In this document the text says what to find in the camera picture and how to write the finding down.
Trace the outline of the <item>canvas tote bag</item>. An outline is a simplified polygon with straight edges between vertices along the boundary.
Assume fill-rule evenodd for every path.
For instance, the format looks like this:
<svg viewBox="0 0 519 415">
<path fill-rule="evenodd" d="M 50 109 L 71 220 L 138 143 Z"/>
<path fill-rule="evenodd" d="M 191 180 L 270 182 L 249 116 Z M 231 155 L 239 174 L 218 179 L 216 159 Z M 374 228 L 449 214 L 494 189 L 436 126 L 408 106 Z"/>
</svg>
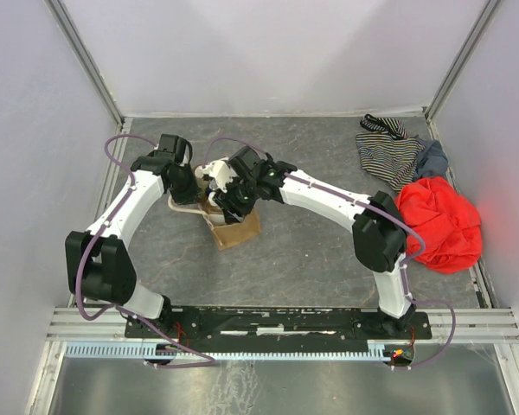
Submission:
<svg viewBox="0 0 519 415">
<path fill-rule="evenodd" d="M 169 207 L 177 212 L 198 214 L 206 222 L 220 251 L 237 246 L 261 233 L 260 217 L 255 208 L 241 220 L 223 211 L 213 202 L 213 191 L 217 190 L 214 178 L 209 179 L 208 173 L 219 173 L 221 167 L 215 167 L 220 162 L 211 162 L 194 169 L 195 179 L 199 188 L 198 196 L 190 204 L 179 205 L 170 195 Z"/>
</svg>

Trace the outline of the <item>striped shirt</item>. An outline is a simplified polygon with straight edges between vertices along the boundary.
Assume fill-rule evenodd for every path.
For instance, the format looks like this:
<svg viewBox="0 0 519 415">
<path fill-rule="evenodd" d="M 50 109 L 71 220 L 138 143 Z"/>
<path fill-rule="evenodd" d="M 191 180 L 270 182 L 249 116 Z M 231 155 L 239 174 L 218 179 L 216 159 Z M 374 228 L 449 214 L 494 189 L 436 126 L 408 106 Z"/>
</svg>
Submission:
<svg viewBox="0 0 519 415">
<path fill-rule="evenodd" d="M 424 150 L 416 139 L 394 140 L 384 133 L 360 133 L 356 146 L 361 167 L 397 193 L 413 181 L 417 157 Z"/>
</svg>

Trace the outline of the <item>striped dark garment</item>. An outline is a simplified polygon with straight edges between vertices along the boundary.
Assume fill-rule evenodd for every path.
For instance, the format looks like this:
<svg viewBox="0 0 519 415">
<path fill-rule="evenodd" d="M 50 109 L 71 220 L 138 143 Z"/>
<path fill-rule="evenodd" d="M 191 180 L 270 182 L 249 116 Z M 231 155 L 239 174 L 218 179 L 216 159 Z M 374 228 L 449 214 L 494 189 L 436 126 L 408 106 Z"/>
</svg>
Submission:
<svg viewBox="0 0 519 415">
<path fill-rule="evenodd" d="M 366 114 L 361 119 L 360 126 L 369 132 L 386 134 L 393 140 L 407 140 L 410 138 L 403 123 L 397 118 L 379 118 Z"/>
</svg>

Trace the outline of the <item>blue-grey cloth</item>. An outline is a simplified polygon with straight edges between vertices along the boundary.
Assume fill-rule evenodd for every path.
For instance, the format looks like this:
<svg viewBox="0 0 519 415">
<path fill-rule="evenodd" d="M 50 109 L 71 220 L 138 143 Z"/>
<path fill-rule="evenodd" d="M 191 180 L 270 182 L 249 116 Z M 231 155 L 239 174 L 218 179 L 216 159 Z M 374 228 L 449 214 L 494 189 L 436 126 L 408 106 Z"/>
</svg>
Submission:
<svg viewBox="0 0 519 415">
<path fill-rule="evenodd" d="M 413 180 L 444 177 L 449 168 L 449 161 L 441 142 L 420 138 L 417 139 L 417 142 L 422 145 L 423 149 L 416 156 Z"/>
</svg>

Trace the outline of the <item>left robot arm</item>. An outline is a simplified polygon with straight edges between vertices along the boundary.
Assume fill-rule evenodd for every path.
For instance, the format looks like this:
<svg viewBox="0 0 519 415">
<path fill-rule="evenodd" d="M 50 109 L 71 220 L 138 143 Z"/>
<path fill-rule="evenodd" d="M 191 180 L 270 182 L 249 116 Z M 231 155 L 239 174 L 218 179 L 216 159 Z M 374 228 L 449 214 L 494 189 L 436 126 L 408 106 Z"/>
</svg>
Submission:
<svg viewBox="0 0 519 415">
<path fill-rule="evenodd" d="M 156 201 L 170 195 L 176 202 L 193 204 L 199 187 L 190 164 L 193 148 L 188 140 L 163 134 L 151 145 L 151 152 L 131 165 L 113 160 L 127 174 L 124 187 L 86 231 L 72 231 L 66 237 L 68 286 L 87 321 L 110 308 L 161 325 L 173 320 L 171 301 L 138 282 L 128 247 Z"/>
</svg>

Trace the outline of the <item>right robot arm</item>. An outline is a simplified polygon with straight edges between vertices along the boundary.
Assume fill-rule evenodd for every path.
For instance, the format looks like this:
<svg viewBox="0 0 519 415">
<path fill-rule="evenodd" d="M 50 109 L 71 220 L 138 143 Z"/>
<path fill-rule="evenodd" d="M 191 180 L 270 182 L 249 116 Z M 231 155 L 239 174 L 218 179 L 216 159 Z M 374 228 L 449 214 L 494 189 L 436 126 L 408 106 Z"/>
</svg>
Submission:
<svg viewBox="0 0 519 415">
<path fill-rule="evenodd" d="M 296 166 L 244 146 L 205 163 L 195 174 L 209 183 L 208 199 L 228 218 L 244 220 L 258 200 L 306 209 L 351 233 L 356 259 L 373 272 L 380 312 L 402 320 L 413 311 L 406 268 L 407 229 L 392 197 L 356 194 L 321 182 Z"/>
</svg>

